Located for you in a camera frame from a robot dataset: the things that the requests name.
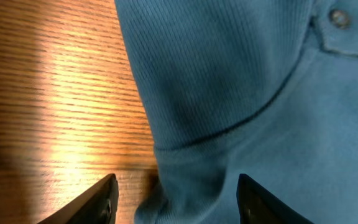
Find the blue fabric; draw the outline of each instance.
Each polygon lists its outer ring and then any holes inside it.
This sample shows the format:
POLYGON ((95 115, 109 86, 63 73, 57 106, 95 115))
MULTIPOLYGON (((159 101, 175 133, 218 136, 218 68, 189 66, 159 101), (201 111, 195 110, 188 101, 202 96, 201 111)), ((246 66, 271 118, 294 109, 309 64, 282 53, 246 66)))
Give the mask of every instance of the blue fabric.
POLYGON ((136 223, 239 223, 240 173, 312 222, 358 223, 358 1, 116 6, 160 174, 136 223))

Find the ribbed fabric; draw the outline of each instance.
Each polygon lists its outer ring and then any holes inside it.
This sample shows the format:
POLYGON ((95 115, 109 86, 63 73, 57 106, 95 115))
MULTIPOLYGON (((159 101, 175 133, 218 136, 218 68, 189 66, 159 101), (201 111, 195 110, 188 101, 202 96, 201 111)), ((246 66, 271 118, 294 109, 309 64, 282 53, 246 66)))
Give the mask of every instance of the ribbed fabric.
MULTIPOLYGON (((338 54, 358 28, 327 28, 334 6, 353 18, 358 8, 333 0, 116 5, 161 182, 136 223, 239 223, 240 173, 313 222, 358 223, 358 55, 338 54), (335 51, 322 48, 333 43, 335 51)), ((358 54, 357 44, 351 50, 358 54)))

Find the metal button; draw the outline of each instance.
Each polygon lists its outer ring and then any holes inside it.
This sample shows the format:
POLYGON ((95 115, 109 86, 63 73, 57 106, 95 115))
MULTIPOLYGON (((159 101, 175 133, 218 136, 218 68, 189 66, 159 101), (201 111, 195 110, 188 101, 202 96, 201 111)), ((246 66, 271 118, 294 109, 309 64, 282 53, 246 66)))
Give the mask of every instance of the metal button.
POLYGON ((351 20, 349 18, 349 15, 338 9, 333 9, 329 13, 329 18, 331 20, 331 23, 334 24, 334 26, 340 28, 340 29, 346 29, 350 26, 351 20))

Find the blue shirt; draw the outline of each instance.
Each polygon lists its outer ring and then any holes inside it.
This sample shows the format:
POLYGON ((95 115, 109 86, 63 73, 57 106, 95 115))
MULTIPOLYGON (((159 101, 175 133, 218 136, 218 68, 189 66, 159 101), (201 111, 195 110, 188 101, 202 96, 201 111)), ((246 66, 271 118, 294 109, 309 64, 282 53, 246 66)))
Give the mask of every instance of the blue shirt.
POLYGON ((358 223, 358 1, 116 6, 160 175, 136 223, 239 223, 241 173, 314 223, 358 223))

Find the wooden surface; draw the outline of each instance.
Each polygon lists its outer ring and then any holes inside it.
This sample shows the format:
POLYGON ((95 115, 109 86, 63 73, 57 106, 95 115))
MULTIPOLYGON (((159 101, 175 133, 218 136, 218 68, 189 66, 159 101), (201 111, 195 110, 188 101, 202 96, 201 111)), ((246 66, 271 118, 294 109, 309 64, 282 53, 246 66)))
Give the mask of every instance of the wooden surface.
POLYGON ((155 175, 113 0, 0 0, 0 223, 37 223, 116 173, 116 223, 155 175))

